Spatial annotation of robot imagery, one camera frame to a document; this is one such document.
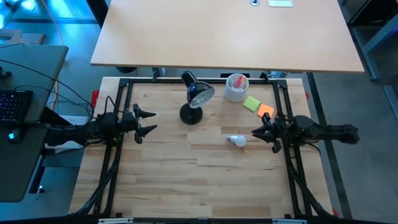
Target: black keyboard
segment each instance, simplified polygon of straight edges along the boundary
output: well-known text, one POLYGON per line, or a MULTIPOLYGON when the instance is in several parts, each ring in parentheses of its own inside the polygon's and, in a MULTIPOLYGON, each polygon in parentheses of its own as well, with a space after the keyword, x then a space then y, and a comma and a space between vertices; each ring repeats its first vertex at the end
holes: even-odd
POLYGON ((0 123, 22 123, 32 96, 30 90, 0 90, 0 123))

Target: wooden table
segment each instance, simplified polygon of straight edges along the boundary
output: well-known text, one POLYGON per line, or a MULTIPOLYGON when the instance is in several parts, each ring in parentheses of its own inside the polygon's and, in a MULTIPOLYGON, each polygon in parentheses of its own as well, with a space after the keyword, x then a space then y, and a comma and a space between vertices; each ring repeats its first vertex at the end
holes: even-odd
POLYGON ((356 72, 336 0, 113 0, 92 65, 356 72))
MULTIPOLYGON (((95 114, 104 111, 106 96, 115 99, 118 83, 119 78, 103 79, 95 114)), ((287 79, 287 83, 294 114, 310 116, 301 79, 287 79)), ((227 101, 224 85, 213 86, 216 93, 202 106, 203 119, 189 126, 179 118, 180 107, 187 102, 184 84, 133 85, 131 105, 138 103, 143 110, 157 113, 143 119, 142 125, 158 127, 143 144, 134 142, 134 133, 125 134, 113 213, 152 218, 283 218, 293 214, 284 154, 272 153, 271 144, 252 137, 260 118, 241 102, 227 101), (247 137, 244 150, 226 141, 230 134, 247 137)), ((251 84, 248 95, 276 107, 270 85, 251 84)), ((98 185, 104 150, 100 144, 85 149, 71 212, 98 185)), ((331 212, 319 153, 311 147, 301 147, 301 152, 308 188, 331 212)), ((300 191, 298 197, 303 210, 300 191)))

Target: light bulb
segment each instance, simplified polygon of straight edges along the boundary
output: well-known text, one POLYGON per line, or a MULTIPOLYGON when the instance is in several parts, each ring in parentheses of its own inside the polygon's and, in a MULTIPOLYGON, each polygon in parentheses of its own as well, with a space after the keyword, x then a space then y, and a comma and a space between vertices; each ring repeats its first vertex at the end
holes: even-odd
POLYGON ((227 139, 235 143, 238 147, 244 147, 246 145, 246 138, 243 135, 228 136, 227 139))

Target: floor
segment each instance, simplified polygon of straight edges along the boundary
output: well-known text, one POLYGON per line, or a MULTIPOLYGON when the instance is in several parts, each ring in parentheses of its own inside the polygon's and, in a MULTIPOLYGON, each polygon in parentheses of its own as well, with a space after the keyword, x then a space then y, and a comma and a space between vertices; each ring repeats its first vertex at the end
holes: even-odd
MULTIPOLYGON (((73 3, 63 3, 64 1, 59 0, 48 0, 47 2, 54 12, 58 12, 57 16, 59 17, 93 19, 93 15, 87 10, 87 5, 83 0, 73 1, 73 3)), ((355 11, 358 4, 350 4, 350 10, 355 11)), ((0 22, 9 17, 8 13, 0 6, 0 14, 3 15, 3 20, 0 17, 0 22)), ((48 19, 49 17, 39 4, 34 9, 20 8, 14 14, 14 18, 48 19)), ((10 29, 22 29, 23 32, 45 34, 44 44, 60 44, 57 30, 52 23, 10 22, 3 25, 10 29)), ((113 67, 92 67, 90 58, 100 33, 98 25, 60 24, 60 30, 64 44, 69 46, 70 50, 59 79, 70 85, 85 99, 90 100, 91 92, 99 89, 102 77, 152 76, 150 68, 139 68, 136 72, 123 74, 113 67)), ((375 53, 382 75, 387 77, 383 82, 394 86, 398 85, 398 81, 394 78, 398 71, 397 64, 394 63, 398 58, 397 38, 397 35, 393 36, 375 53)), ((168 69, 167 75, 177 77, 185 69, 168 69)), ((218 77, 222 72, 238 72, 201 69, 191 69, 191 71, 198 77, 218 77)), ((247 72, 252 77, 260 75, 260 72, 247 72)), ((398 151, 394 149, 398 144, 398 121, 395 119, 381 83, 370 82, 368 74, 315 73, 314 76, 327 122, 329 124, 351 123, 359 128, 361 140, 357 145, 333 143, 353 218, 398 223, 398 216, 396 215, 396 208, 398 207, 398 179, 396 178, 398 165, 396 157, 398 157, 398 151)), ((305 89, 310 93, 306 75, 289 74, 288 77, 302 78, 305 89)), ((64 87, 60 88, 59 93, 71 100, 79 101, 77 96, 64 87)), ((316 121, 317 114, 312 96, 308 104, 310 105, 311 115, 316 121)), ((59 104, 59 113, 76 116, 86 115, 83 109, 67 103, 59 104)), ((322 143, 320 149, 325 152, 322 143)), ((78 151, 51 158, 48 163, 55 167, 46 169, 42 181, 46 193, 27 194, 21 203, 0 203, 0 220, 67 214, 82 153, 83 151, 78 151)), ((322 153, 322 162, 332 206, 337 212, 341 213, 326 153, 322 153)))

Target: black desk lamp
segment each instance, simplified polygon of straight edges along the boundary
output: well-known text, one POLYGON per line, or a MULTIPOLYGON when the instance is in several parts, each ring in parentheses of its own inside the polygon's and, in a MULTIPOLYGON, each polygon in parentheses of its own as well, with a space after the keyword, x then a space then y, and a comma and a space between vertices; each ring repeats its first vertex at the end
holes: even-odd
POLYGON ((200 106, 213 97, 215 89, 205 82, 198 81, 189 71, 183 72, 181 79, 188 88, 188 103, 181 107, 180 118, 185 124, 197 124, 203 117, 200 106))

